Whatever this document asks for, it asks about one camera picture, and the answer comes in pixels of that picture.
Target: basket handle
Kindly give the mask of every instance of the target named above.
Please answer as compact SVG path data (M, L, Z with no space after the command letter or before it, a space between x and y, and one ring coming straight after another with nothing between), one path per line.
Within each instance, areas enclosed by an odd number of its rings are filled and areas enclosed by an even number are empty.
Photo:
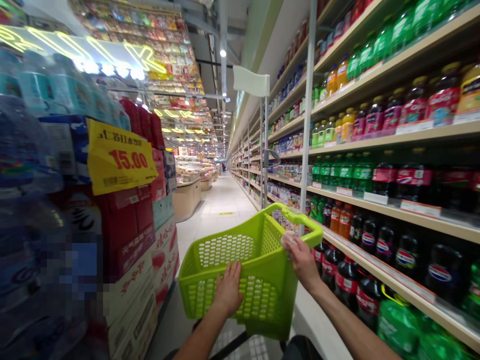
M311 230L311 233L304 235L301 238L310 248L313 248L320 244L324 233L320 225L310 220L309 217L306 216L304 213L301 213L300 211L292 207L288 207L287 205L280 202L274 202L272 205L268 206L263 211L266 214L270 215L277 209L281 209L281 214L291 223L305 225Z

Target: metal pole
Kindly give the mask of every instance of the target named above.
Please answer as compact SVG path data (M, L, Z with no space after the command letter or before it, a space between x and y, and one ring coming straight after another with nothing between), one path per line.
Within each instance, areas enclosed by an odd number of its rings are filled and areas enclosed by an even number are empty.
M303 155L301 158L300 211L305 212L307 200L307 176L309 173L310 117L312 115L312 87L314 80L315 31L317 27L317 0L310 0L310 26L308 30L308 55L306 60L305 119L303 121ZM300 236L304 235L300 226Z
M265 183L263 184L263 191L264 191L264 196L263 196L263 203L265 204L265 207L267 207L267 204L268 204L268 192L269 192L269 185L268 185L268 181L269 181L269 168L268 168L268 165L269 165L269 152L268 152L268 148L269 148L269 97L268 96L265 96L264 98L264 102L265 102L265 129L264 129L264 138L265 138L265 154L263 156L263 161L265 163L265 172L264 172L264 175L265 175Z

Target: hand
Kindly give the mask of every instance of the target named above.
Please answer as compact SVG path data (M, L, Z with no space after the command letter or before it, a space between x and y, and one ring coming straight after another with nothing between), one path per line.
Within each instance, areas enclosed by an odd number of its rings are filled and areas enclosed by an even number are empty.
M290 241L285 241L291 252L293 270L303 287L311 294L323 282L320 279L317 265L315 265L309 246L297 236L293 237L293 240L295 241L294 244Z
M233 264L228 263L223 279L220 274L216 278L215 297L211 307L225 318L233 316L244 299L244 295L239 293L241 272L242 264L235 261Z

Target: white floor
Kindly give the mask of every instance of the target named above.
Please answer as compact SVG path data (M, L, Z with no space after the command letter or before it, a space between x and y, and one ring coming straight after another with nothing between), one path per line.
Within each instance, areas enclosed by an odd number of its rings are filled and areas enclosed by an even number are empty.
M212 183L210 190L201 193L201 199L194 215L176 224L180 262L193 241L237 226L257 213L240 185L228 172L221 173L218 180ZM195 322L186 318L182 296L176 286L153 337L146 360L163 360L172 350L178 349L192 332ZM212 355L244 330L245 327L237 325L235 320L228 320L213 347ZM253 336L227 359L278 360L281 357L278 341Z

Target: neon sign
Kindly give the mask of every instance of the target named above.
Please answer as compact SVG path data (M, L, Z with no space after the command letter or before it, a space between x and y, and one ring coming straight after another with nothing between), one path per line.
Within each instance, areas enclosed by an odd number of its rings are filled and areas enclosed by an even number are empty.
M113 65L117 68L167 73L163 64L153 60L155 52L146 45L114 43L97 40L91 36L70 36L60 31L50 32L28 26L8 25L0 25L0 42L22 53L25 50L32 50L44 56L60 53L78 63L93 62L102 66Z

